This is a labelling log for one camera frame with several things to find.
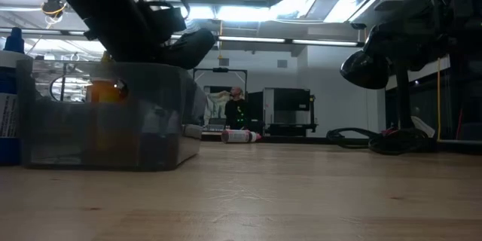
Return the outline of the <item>person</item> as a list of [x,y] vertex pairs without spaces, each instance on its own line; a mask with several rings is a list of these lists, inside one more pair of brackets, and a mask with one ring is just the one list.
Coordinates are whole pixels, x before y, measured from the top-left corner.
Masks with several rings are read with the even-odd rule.
[[225,105],[224,113],[226,127],[231,130],[244,130],[247,127],[249,120],[248,107],[243,90],[240,87],[231,88],[230,100]]

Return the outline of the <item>black monitor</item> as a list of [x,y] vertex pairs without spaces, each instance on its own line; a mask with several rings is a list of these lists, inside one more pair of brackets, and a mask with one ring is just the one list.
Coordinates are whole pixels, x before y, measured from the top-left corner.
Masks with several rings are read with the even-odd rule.
[[263,133],[264,128],[264,93],[254,92],[247,96],[248,129],[256,133]]

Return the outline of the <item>dark grey side desk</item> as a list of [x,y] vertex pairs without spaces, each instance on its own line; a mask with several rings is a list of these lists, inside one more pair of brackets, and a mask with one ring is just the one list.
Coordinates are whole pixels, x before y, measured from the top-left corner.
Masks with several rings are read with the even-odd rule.
[[437,148],[443,152],[482,156],[482,141],[442,139],[437,142]]

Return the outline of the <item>black frame stand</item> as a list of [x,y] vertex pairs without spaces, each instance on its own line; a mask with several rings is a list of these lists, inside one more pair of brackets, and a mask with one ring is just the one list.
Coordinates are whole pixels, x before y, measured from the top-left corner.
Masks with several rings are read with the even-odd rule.
[[[225,67],[218,67],[218,68],[211,68],[211,69],[203,69],[203,68],[195,68],[192,71],[192,77],[195,82],[198,82],[207,72],[213,74],[232,74],[238,77],[240,81],[244,84],[241,89],[243,90],[244,99],[247,100],[247,80],[248,80],[248,71],[243,69],[229,69]],[[223,90],[230,92],[232,86],[220,86],[220,85],[203,85],[202,90],[205,94],[207,93],[219,93]],[[221,131],[225,125],[225,119],[211,119],[208,124],[204,124],[206,131]]]

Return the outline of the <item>long ceiling light strip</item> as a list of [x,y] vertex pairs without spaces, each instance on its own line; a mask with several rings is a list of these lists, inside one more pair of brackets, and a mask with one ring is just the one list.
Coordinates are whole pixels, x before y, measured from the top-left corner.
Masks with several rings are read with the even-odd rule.
[[[52,36],[53,38],[67,37],[69,39],[95,40],[98,35],[90,30],[66,30],[66,29],[21,29],[23,34],[28,36]],[[155,32],[148,35],[150,39],[156,41],[179,40],[182,36],[168,32]],[[264,44],[295,44],[295,45],[315,45],[315,46],[333,46],[333,47],[363,47],[362,41],[336,41],[336,40],[318,40],[318,39],[300,39],[300,38],[265,38],[265,37],[248,37],[248,36],[230,36],[230,35],[214,35],[216,41],[232,41],[232,42],[250,42]]]

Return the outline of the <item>smoky transparent plastic bin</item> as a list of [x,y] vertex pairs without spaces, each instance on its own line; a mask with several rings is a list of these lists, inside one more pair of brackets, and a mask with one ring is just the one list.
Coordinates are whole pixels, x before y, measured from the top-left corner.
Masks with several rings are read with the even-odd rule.
[[[110,151],[90,153],[87,87],[119,80],[122,127]],[[184,69],[155,63],[17,62],[23,165],[38,169],[175,169],[200,150],[206,94]]]

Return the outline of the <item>large yellow food coloring bottle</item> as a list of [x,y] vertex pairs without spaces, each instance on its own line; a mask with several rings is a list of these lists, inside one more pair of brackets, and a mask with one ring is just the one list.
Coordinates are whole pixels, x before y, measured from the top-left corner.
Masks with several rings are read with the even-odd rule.
[[108,71],[95,72],[87,87],[87,143],[90,153],[107,152],[115,145],[115,139],[122,127],[117,116],[118,103],[123,99],[117,86],[119,80]]

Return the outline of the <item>black round ceiling fixture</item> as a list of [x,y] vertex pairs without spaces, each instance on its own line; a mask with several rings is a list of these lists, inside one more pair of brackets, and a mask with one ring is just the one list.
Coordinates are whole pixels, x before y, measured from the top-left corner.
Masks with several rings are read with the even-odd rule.
[[67,3],[63,0],[47,0],[41,5],[42,13],[53,19],[60,18],[66,8]]

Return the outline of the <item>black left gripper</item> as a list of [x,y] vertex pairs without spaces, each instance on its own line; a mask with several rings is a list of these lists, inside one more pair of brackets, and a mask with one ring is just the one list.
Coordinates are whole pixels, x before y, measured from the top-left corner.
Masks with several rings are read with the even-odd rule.
[[169,3],[149,3],[148,11],[152,31],[151,60],[187,70],[194,69],[215,45],[215,36],[204,28],[184,33],[168,44],[175,32],[187,28],[181,8]]

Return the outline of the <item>large blue food coloring bottle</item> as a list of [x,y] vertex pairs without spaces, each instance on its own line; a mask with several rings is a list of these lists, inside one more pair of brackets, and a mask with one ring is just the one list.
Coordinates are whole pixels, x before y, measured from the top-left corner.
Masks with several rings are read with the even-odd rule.
[[16,67],[19,60],[32,60],[24,45],[22,29],[14,27],[0,50],[0,166],[21,163]]

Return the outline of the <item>black workstation cabinet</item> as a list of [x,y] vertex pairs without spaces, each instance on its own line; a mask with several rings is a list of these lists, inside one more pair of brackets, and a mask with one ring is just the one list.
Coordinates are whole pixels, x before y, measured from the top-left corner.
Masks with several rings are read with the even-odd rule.
[[306,137],[316,131],[316,97],[309,89],[267,87],[263,100],[265,136]]

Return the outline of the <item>white corner label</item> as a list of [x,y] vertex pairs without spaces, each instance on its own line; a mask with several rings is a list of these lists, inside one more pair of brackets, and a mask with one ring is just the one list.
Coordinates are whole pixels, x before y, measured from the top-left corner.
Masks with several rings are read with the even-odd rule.
[[430,127],[427,123],[425,123],[422,119],[417,116],[410,117],[414,126],[418,130],[422,130],[429,138],[433,138],[435,135],[435,129]]

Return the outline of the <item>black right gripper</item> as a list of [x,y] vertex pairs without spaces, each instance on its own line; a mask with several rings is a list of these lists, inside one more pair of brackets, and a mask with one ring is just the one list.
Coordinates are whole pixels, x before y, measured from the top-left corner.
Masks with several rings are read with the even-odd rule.
[[[426,46],[426,61],[461,53],[463,49],[465,0],[428,0],[435,37]],[[403,20],[379,23],[372,28],[372,53],[391,61],[400,60],[410,71],[419,71],[426,63],[419,35],[410,33]]]

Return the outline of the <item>black aluminium table frame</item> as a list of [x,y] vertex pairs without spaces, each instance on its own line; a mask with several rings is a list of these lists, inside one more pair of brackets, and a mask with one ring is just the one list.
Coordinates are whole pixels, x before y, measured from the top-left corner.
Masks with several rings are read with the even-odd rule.
[[[202,135],[203,142],[220,142],[220,135]],[[313,137],[291,137],[291,136],[265,136],[258,139],[256,143],[270,144],[306,144],[306,145],[330,145],[331,141],[326,138]]]

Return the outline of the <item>large pink food coloring bottle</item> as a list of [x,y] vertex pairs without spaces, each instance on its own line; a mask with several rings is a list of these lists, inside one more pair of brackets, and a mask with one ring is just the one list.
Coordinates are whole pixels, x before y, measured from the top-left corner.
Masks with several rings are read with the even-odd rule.
[[260,134],[249,130],[224,130],[221,133],[223,143],[253,143],[260,139]]

